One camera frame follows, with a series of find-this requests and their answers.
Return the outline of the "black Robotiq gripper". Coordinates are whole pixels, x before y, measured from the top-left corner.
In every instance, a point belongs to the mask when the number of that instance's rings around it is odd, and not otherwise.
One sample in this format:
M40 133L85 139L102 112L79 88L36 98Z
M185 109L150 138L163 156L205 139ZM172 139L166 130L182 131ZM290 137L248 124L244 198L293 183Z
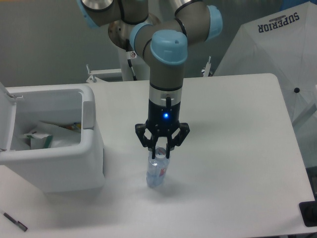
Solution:
M167 137L166 158L169 159L171 150L175 146L180 146L189 134L188 123L179 122L180 105L181 103L178 103L171 106L171 108L167 108L149 100L146 123L135 125L136 135L142 146L147 147L152 152L152 159L155 158L156 144L159 137ZM145 136L146 129L151 133L150 139Z

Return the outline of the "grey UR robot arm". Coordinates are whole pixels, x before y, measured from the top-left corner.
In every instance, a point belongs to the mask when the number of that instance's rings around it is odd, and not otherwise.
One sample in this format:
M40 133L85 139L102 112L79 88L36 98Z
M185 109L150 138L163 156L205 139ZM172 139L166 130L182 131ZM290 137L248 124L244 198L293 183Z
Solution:
M161 137L167 139L167 153L180 146L190 131L187 123L179 121L188 47L221 33L220 11L201 0L173 0L174 19L152 25L147 22L146 0L80 0L77 4L92 27L116 21L132 27L126 44L150 67L148 118L135 126L136 134L151 152Z

